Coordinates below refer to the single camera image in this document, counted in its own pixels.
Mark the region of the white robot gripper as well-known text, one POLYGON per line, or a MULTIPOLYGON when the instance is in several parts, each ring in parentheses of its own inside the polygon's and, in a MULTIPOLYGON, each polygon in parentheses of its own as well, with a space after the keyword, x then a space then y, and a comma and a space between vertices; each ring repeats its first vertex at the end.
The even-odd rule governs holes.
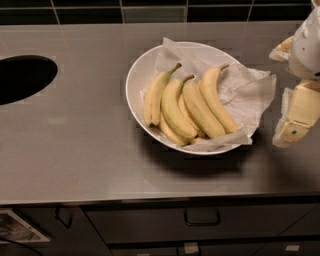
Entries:
POLYGON ((277 45, 269 58, 283 62, 289 58, 290 71, 302 80, 294 89, 285 88, 281 114, 273 136, 276 147, 287 148, 299 142, 320 118, 320 7, 277 45))

